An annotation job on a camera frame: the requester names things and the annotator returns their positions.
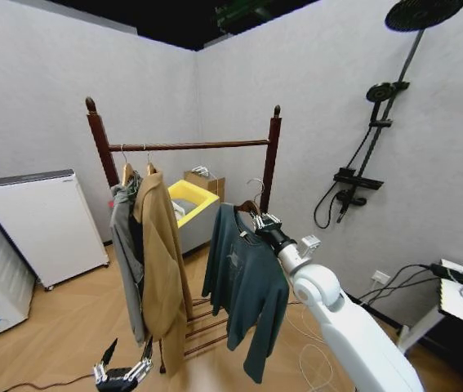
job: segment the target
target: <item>white robotic arm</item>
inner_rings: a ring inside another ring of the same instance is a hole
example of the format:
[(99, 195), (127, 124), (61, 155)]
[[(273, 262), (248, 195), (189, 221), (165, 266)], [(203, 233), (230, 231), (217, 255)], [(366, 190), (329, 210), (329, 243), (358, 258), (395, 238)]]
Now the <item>white robotic arm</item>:
[(256, 233), (274, 248), (296, 297), (316, 318), (335, 356), (360, 392), (421, 392), (416, 371), (371, 315), (342, 291), (335, 274), (313, 264), (320, 242), (314, 236), (295, 241), (276, 217), (256, 220)]

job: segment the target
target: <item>wooden floor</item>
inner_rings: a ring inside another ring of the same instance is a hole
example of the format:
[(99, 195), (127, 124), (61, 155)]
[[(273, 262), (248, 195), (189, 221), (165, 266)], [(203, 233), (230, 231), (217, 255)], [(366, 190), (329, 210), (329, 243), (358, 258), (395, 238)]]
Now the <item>wooden floor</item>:
[[(112, 247), (107, 248), (114, 259)], [(189, 285), (194, 298), (200, 297), (206, 269), (207, 248), (195, 252), (185, 260)], [(0, 334), (0, 391), (20, 382), (46, 385), (63, 382), (91, 373), (91, 366), (100, 360), (104, 350), (115, 337), (118, 346), (111, 362), (113, 367), (132, 366), (140, 357), (131, 334), (125, 297), (117, 262), (108, 269), (99, 268), (56, 286), (52, 292), (35, 290), (29, 319), (21, 325)], [(209, 310), (202, 305), (202, 313)], [(322, 391), (352, 392), (353, 384), (335, 360), (331, 351), (322, 343), (303, 336), (290, 323), (311, 335), (306, 325), (318, 333), (318, 326), (302, 305), (290, 305), (278, 335), (275, 350), (267, 361), (264, 382), (256, 385), (243, 371), (252, 334), (234, 351), (229, 351), (225, 341), (205, 352), (186, 359), (184, 368), (172, 379), (158, 373), (158, 365), (137, 389), (139, 391), (290, 391), (306, 392), (306, 384), (299, 367), (299, 354), (308, 344), (316, 344), (331, 360), (331, 382)], [(211, 315), (204, 323), (213, 323)], [(225, 333), (225, 324), (189, 341), (188, 347), (198, 345)], [(433, 356), (423, 347), (411, 350), (410, 360), (419, 372), (427, 391), (463, 391), (463, 379), (444, 361)], [(154, 361), (159, 362), (158, 350)], [(323, 355), (315, 348), (306, 348), (302, 367), (313, 385), (321, 385), (331, 375)], [(32, 390), (21, 387), (15, 391)], [(94, 391), (91, 378), (51, 391)]]

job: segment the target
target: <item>rack finial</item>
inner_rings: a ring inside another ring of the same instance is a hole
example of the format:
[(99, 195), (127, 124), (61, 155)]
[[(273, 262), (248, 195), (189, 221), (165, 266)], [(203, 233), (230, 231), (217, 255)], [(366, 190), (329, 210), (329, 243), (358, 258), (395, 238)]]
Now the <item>rack finial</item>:
[(95, 101), (90, 96), (86, 97), (86, 107), (88, 112), (96, 112), (97, 108), (95, 106)]

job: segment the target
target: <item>wire hanger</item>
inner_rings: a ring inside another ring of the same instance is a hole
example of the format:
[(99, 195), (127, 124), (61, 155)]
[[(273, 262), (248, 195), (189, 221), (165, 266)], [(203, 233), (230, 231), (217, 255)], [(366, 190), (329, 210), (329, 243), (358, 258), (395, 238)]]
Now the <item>wire hanger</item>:
[(143, 144), (142, 147), (144, 148), (144, 151), (148, 151), (148, 176), (151, 174), (154, 174), (157, 172), (157, 169), (155, 169), (155, 166), (151, 163), (151, 158), (149, 156), (150, 151), (146, 150), (146, 144)]
[(262, 185), (262, 190), (258, 194), (256, 194), (255, 197), (253, 198), (253, 202), (258, 204), (256, 202), (256, 198), (258, 198), (259, 196), (261, 196), (264, 193), (264, 189), (265, 189), (264, 181), (262, 181), (260, 178), (251, 178), (246, 184), (249, 185), (251, 183), (251, 181), (258, 181), (258, 182), (260, 182), (260, 185)]
[(255, 203), (254, 200), (259, 195), (261, 195), (262, 192), (264, 192), (264, 183), (258, 178), (251, 178), (247, 183), (249, 184), (253, 180), (259, 181), (262, 184), (262, 191), (254, 197), (253, 201), (246, 200), (244, 203), (240, 204), (239, 206), (235, 206), (234, 210), (247, 212), (253, 219), (255, 219), (255, 216), (262, 216), (262, 212), (260, 211), (260, 208), (258, 207), (258, 205)]
[(133, 170), (133, 167), (131, 167), (131, 164), (127, 162), (127, 157), (124, 153), (124, 145), (120, 146), (120, 152), (122, 153), (125, 162), (124, 167), (122, 168), (122, 186), (126, 186), (127, 182), (133, 177), (133, 174), (135, 174), (135, 171)]

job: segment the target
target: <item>ceiling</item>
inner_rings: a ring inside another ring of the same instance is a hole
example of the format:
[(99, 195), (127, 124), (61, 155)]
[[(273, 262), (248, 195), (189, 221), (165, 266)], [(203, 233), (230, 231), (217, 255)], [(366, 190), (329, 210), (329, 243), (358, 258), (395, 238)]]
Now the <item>ceiling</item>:
[(142, 37), (193, 50), (202, 49), (208, 42), (226, 34), (239, 34), (314, 2), (309, 0), (51, 1), (133, 26)]

